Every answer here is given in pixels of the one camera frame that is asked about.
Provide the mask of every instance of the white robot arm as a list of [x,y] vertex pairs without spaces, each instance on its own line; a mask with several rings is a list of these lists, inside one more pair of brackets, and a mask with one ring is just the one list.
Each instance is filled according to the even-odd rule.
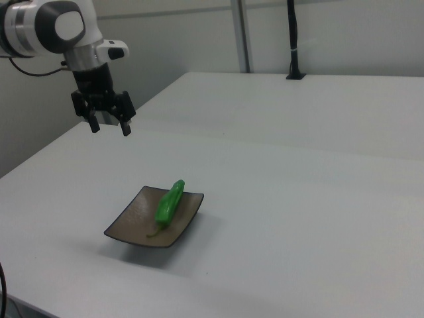
[[129,55],[128,46],[104,40],[91,0],[11,0],[0,3],[0,57],[32,58],[63,54],[78,90],[72,101],[93,133],[100,128],[96,111],[121,123],[125,136],[135,109],[126,91],[116,94],[108,62]]

